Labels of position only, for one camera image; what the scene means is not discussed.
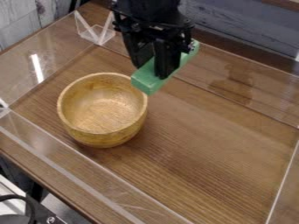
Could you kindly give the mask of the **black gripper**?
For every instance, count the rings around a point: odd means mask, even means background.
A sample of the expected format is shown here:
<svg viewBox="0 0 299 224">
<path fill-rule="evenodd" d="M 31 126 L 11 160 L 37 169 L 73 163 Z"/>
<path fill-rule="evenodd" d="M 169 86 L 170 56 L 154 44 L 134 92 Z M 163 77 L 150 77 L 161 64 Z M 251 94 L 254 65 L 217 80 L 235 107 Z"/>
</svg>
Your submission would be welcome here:
<svg viewBox="0 0 299 224">
<path fill-rule="evenodd" d="M 191 51 L 194 22 L 181 13 L 182 0 L 111 0 L 115 29 L 137 68 L 154 57 L 155 76 L 165 80 Z"/>
</svg>

